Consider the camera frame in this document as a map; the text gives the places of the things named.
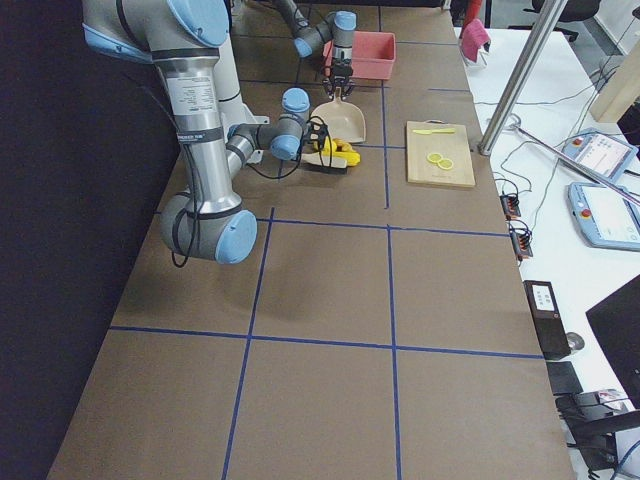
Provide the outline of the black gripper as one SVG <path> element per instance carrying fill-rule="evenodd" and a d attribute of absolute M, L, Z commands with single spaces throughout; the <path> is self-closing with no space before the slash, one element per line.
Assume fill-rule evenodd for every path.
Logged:
<path fill-rule="evenodd" d="M 344 83 L 343 97 L 347 98 L 354 90 L 352 55 L 350 52 L 334 52 L 331 57 L 329 79 L 322 81 L 322 86 L 328 98 L 335 97 L 334 83 Z"/>
<path fill-rule="evenodd" d="M 300 144 L 301 151 L 315 151 L 316 150 L 316 134 L 307 132 L 301 139 Z"/>

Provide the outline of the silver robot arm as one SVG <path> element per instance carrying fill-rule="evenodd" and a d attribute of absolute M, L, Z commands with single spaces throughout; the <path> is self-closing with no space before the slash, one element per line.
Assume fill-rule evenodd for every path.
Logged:
<path fill-rule="evenodd" d="M 289 27 L 301 58 L 320 53 L 325 45 L 332 43 L 329 66 L 323 70 L 323 86 L 330 99 L 348 97 L 354 88 L 352 59 L 357 15 L 339 10 L 312 25 L 294 1 L 272 1 L 271 4 Z"/>
<path fill-rule="evenodd" d="M 174 256 L 237 264 L 252 251 L 255 215 L 232 180 L 267 150 L 298 157 L 310 101 L 300 88 L 282 98 L 275 123 L 258 122 L 243 103 L 222 1 L 85 1 L 83 28 L 95 51 L 151 64 L 169 97 L 188 187 L 161 213 L 161 233 Z"/>

